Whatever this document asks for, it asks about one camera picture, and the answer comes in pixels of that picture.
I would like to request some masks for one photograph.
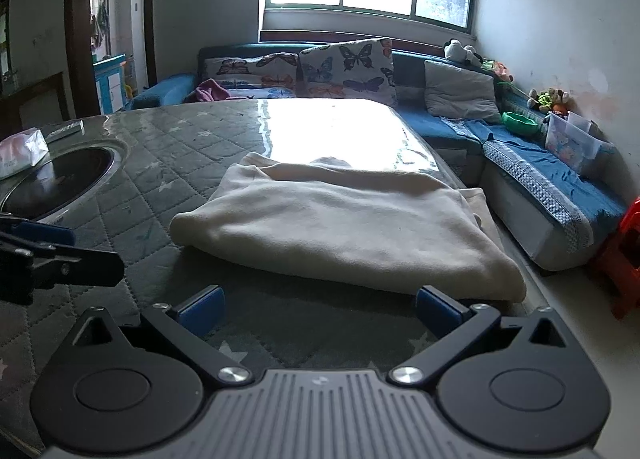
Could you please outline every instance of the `pillow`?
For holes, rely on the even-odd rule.
[[[425,60],[424,77],[424,103],[431,115],[500,123],[491,76]]]
[[[243,97],[255,100],[271,98],[296,98],[296,94],[286,87],[265,87],[261,89],[227,89],[233,98]]]
[[[207,58],[204,80],[213,78],[225,89],[296,88],[298,56],[272,53],[257,58]]]
[[[300,64],[312,98],[366,98],[394,106],[396,85],[390,38],[303,49]]]

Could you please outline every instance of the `quilted gray tablecloth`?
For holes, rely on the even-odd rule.
[[[365,100],[238,100],[84,122],[84,134],[52,144],[53,156],[109,142],[126,161],[57,222],[75,230],[78,246],[117,251],[126,278],[114,289],[57,285],[36,292],[28,308],[0,303],[0,429],[24,448],[42,447],[29,413],[33,384],[90,306],[121,317],[222,285],[226,321],[207,341],[258,376],[281,366],[385,372],[432,341],[409,296],[248,269],[177,248],[168,235],[172,217],[202,205],[225,170],[250,151],[286,162],[331,156],[360,168],[420,170],[461,186],[387,107]]]

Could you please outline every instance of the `beige fleece garment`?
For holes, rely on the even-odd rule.
[[[278,163],[250,153],[229,167],[207,203],[177,214],[170,233],[177,245],[285,275],[409,295],[425,284],[453,298],[522,301],[526,294],[482,190],[454,190],[417,172]]]

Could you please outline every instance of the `sofa armrest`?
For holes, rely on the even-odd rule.
[[[198,84],[196,80],[197,76],[192,73],[170,76],[134,97],[131,100],[131,109],[181,104],[187,95],[196,88]]]

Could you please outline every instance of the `door frame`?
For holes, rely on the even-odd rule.
[[[91,56],[89,0],[64,0],[66,62],[77,118],[100,115]],[[153,0],[143,2],[146,72],[149,85],[157,83],[153,37]]]

